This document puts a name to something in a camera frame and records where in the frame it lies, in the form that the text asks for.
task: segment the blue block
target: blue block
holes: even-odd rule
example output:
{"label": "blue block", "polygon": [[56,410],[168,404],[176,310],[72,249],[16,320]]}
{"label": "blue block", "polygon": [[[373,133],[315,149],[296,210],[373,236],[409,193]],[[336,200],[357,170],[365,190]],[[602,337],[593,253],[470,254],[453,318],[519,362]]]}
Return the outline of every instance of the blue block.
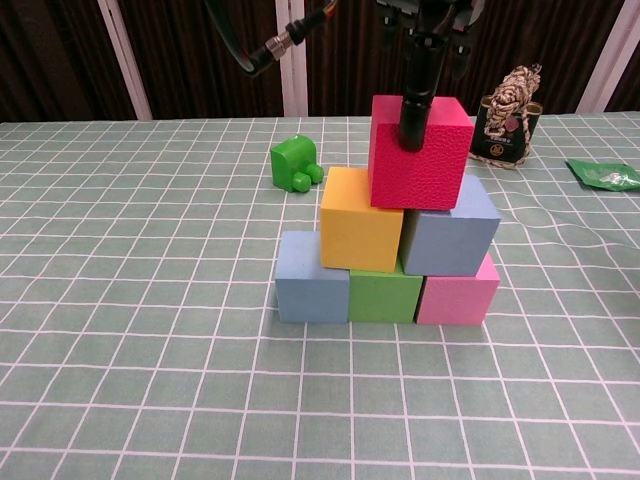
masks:
{"label": "blue block", "polygon": [[500,214],[478,177],[465,175],[450,212],[408,210],[400,259],[408,275],[474,276],[482,264]]}
{"label": "blue block", "polygon": [[319,232],[284,232],[276,265],[280,320],[347,323],[349,272],[320,265]]}

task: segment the green plastic bag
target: green plastic bag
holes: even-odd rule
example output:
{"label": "green plastic bag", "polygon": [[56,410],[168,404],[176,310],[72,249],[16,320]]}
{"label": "green plastic bag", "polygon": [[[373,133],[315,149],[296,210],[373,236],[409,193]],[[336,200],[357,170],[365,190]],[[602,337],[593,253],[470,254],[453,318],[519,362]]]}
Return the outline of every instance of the green plastic bag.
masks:
{"label": "green plastic bag", "polygon": [[640,173],[624,163],[590,163],[573,158],[567,163],[586,185],[613,192],[640,188]]}

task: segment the dark curtain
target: dark curtain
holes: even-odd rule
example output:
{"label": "dark curtain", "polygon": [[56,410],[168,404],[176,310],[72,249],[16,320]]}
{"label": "dark curtain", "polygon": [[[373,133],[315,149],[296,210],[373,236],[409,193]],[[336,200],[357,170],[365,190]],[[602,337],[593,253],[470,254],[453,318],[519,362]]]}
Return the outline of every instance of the dark curtain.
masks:
{"label": "dark curtain", "polygon": [[[541,63],[534,97],[546,113],[574,112],[624,0],[487,0],[469,71],[456,82],[445,67],[438,95],[475,114],[514,67]],[[403,41],[380,50],[374,0],[338,3],[336,16],[307,42],[310,115],[370,115],[371,96],[401,94]]]}
{"label": "dark curtain", "polygon": [[[224,2],[253,51],[276,32],[273,0]],[[154,118],[283,114],[280,70],[248,77],[227,51],[201,0],[120,0]]]}
{"label": "dark curtain", "polygon": [[0,121],[132,118],[97,2],[0,1]]}
{"label": "dark curtain", "polygon": [[636,47],[607,105],[607,112],[636,110],[640,110],[640,45]]}

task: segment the foam block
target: foam block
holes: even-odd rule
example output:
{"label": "foam block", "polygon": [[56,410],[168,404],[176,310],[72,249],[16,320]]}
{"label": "foam block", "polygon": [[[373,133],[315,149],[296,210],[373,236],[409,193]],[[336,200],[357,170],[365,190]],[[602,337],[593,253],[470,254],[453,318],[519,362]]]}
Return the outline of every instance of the foam block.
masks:
{"label": "foam block", "polygon": [[473,276],[489,250],[500,214],[480,180],[465,175],[450,212],[407,211],[400,258],[410,275]]}
{"label": "foam block", "polygon": [[423,277],[405,275],[400,261],[393,273],[351,271],[349,321],[412,323]]}
{"label": "foam block", "polygon": [[433,99],[424,147],[400,148],[396,132],[402,97],[373,97],[369,148],[371,205],[381,208],[451,210],[469,154],[473,123],[458,100]]}
{"label": "foam block", "polygon": [[280,320],[347,323],[349,272],[320,265],[318,232],[284,232],[275,273]]}
{"label": "foam block", "polygon": [[428,277],[417,323],[421,325],[480,325],[500,284],[489,255],[473,277]]}
{"label": "foam block", "polygon": [[330,168],[320,209],[322,265],[393,272],[402,217],[402,210],[369,205],[366,169]]}

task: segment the black bag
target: black bag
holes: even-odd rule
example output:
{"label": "black bag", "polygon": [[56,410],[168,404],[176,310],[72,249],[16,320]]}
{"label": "black bag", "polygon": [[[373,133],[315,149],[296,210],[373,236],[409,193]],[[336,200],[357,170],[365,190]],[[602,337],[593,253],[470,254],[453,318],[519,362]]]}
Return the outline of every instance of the black bag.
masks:
{"label": "black bag", "polygon": [[[482,97],[471,140],[471,157],[502,168],[522,165],[529,155],[531,137],[542,114],[542,105],[536,102],[528,103],[523,112],[507,118],[504,134],[494,137],[485,133],[490,104],[490,95]],[[526,116],[528,128],[525,127],[523,114]]]}

